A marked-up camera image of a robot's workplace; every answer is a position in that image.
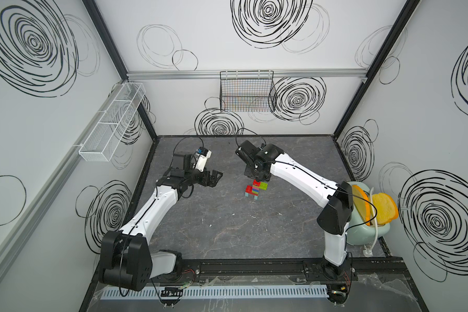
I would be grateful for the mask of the long red lego brick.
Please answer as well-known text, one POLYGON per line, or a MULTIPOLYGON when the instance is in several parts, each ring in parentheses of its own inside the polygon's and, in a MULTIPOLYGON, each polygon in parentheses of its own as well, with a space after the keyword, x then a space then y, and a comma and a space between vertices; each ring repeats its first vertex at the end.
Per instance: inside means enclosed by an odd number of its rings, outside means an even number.
POLYGON ((253 187, 251 185, 248 185, 245 189, 245 193, 248 195, 254 195, 253 193, 253 187))

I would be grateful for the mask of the long green lego brick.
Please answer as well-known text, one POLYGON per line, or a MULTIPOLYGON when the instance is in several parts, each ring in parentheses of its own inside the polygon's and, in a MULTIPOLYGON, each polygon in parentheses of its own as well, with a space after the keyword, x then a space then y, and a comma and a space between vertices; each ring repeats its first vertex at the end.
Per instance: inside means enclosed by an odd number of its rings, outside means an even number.
POLYGON ((257 186, 258 186, 259 189, 264 190, 264 191, 266 191, 267 188, 268 188, 268 184, 265 183, 265 182, 260 182, 260 183, 257 184, 257 186))

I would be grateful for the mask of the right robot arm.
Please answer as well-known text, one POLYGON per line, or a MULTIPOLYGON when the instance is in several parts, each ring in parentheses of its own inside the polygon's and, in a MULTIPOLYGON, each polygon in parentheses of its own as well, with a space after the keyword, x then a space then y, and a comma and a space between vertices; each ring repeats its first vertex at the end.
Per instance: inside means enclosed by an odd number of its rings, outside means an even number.
POLYGON ((258 148, 246 140, 235 153, 245 162, 247 177, 260 183, 269 181, 272 176, 284 179, 322 208, 317 217, 325 239, 322 271, 329 280, 341 278, 348 270, 347 231, 354 209, 352 186, 345 181, 338 184, 323 178, 274 144, 258 148))

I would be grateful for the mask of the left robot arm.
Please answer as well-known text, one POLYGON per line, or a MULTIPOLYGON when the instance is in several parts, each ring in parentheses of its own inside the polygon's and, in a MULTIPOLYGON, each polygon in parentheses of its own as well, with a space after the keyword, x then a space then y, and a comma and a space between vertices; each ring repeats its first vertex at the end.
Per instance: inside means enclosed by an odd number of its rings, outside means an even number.
POLYGON ((151 253, 150 240, 168 211, 195 185, 215 187, 223 174, 209 171, 212 152, 200 147, 193 154, 174 154, 169 169, 157 180, 144 206, 124 226, 102 238, 99 282, 141 291, 153 278, 179 274, 181 254, 170 250, 151 253))

